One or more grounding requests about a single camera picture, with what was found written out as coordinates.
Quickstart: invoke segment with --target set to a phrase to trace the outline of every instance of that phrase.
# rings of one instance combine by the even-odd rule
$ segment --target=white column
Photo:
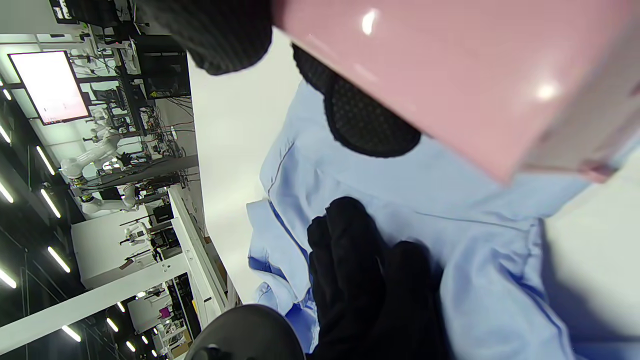
[[[189,270],[181,254],[0,327],[0,355]]]

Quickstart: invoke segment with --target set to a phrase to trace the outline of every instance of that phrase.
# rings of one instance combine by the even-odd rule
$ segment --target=monitor
[[[66,51],[9,57],[44,125],[90,116]]]

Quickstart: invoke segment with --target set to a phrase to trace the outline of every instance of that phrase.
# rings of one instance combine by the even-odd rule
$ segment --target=pink object
[[[640,108],[633,0],[274,0],[273,13],[302,48],[503,183],[528,167],[579,172],[617,122],[636,129],[633,109],[604,111]],[[606,109],[590,111],[594,99]]]
[[[163,307],[160,309],[160,318],[166,319],[171,317],[171,311],[169,311],[168,307]]]

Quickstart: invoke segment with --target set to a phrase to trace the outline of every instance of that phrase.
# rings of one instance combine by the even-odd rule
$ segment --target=ceiling light
[[[113,323],[113,321],[111,321],[110,318],[107,318],[107,323],[113,329],[113,331],[118,332],[118,327],[116,326],[116,324]]]
[[[13,202],[13,197],[11,196],[9,191],[4,187],[4,185],[2,185],[2,183],[0,183],[0,193],[2,193],[2,195],[8,202]]]
[[[42,149],[39,146],[36,146],[36,150],[40,154],[40,157],[42,158],[42,161],[44,161],[44,165],[47,165],[47,168],[49,169],[49,172],[51,173],[51,175],[55,175],[56,172],[53,171],[53,168],[51,167],[51,164],[49,163],[49,160],[47,160],[47,157],[44,156],[44,152],[42,151]]]
[[[80,338],[80,335],[76,334],[76,332],[75,332],[75,331],[73,331],[73,330],[71,330],[68,326],[66,326],[66,325],[65,325],[65,326],[63,326],[63,327],[62,327],[62,330],[63,330],[64,332],[66,332],[66,333],[67,333],[67,335],[71,336],[71,338],[72,338],[73,340],[76,340],[77,342],[80,342],[80,340],[82,340],[82,339]]]
[[[2,271],[2,269],[0,269],[0,280],[4,281],[7,285],[11,286],[14,289],[18,286],[18,284],[15,283],[15,280],[7,275],[6,272]]]
[[[49,251],[51,256],[53,256],[53,258],[58,262],[58,264],[62,267],[64,271],[71,272],[71,269],[69,268],[69,266],[65,264],[64,260],[62,260],[62,258],[58,255],[58,253],[52,247],[48,247],[47,250]]]
[[[49,204],[49,207],[51,208],[51,211],[53,211],[53,213],[56,215],[56,217],[60,218],[61,215],[58,212],[58,209],[56,209],[56,206],[51,201],[51,198],[49,198],[49,194],[47,194],[47,192],[44,191],[44,189],[41,189],[40,193],[42,194],[42,197],[44,197],[44,199],[47,201],[47,204]]]
[[[11,143],[11,138],[9,137],[9,134],[6,133],[6,131],[3,129],[2,126],[0,126],[0,135],[2,135],[3,139],[7,143]]]

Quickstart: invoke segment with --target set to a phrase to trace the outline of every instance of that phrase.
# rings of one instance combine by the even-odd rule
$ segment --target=white table
[[[290,41],[275,30],[256,66],[213,77],[189,59],[191,98],[209,236],[243,303],[260,279],[249,269],[252,228],[246,204],[260,200],[260,166],[301,81]]]

